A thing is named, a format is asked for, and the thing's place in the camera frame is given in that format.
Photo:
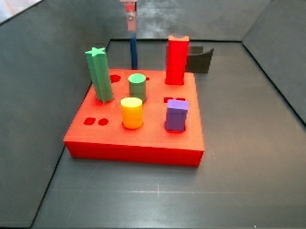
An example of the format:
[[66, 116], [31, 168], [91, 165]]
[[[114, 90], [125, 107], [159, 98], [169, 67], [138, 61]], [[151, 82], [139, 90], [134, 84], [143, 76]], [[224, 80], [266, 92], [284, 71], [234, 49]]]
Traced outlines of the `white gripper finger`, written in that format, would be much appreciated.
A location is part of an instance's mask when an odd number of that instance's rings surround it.
[[119, 0], [125, 5], [126, 15], [127, 15], [127, 27], [129, 31], [137, 30], [137, 3], [138, 0]]

